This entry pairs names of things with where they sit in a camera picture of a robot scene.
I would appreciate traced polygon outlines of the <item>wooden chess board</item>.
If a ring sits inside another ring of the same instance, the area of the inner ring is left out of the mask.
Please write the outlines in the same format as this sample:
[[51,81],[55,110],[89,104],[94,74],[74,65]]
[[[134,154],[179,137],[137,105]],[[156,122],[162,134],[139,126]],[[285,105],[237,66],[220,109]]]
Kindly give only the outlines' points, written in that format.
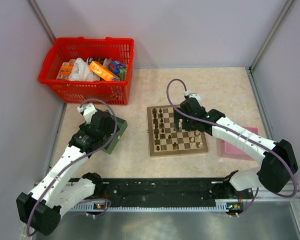
[[146,108],[146,113],[148,147],[151,157],[206,154],[209,152],[204,133],[197,130],[184,130],[182,119],[178,120],[178,129],[175,129],[174,109],[171,106],[149,106]]

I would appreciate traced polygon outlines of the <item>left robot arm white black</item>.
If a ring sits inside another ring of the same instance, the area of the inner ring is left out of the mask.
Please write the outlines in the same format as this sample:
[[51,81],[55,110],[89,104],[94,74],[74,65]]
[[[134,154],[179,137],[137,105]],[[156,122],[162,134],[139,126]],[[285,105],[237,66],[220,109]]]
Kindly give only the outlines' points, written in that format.
[[26,224],[26,235],[51,234],[63,216],[87,197],[99,198],[104,191],[97,176],[86,176],[67,187],[68,181],[91,155],[104,149],[115,138],[118,120],[113,110],[95,110],[84,115],[85,123],[74,134],[64,153],[41,182],[29,193],[16,199],[20,220]]

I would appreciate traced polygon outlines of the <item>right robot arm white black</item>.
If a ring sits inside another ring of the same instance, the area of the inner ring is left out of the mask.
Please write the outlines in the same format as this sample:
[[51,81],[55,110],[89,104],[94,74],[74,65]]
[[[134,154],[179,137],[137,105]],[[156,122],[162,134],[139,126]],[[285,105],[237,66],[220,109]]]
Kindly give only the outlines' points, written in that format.
[[292,145],[282,139],[276,142],[261,137],[234,123],[216,109],[206,111],[194,97],[186,98],[174,107],[176,120],[182,119],[183,128],[199,131],[230,143],[258,163],[258,167],[232,172],[223,185],[223,192],[235,198],[241,191],[263,187],[279,195],[289,181],[296,182],[298,164]]

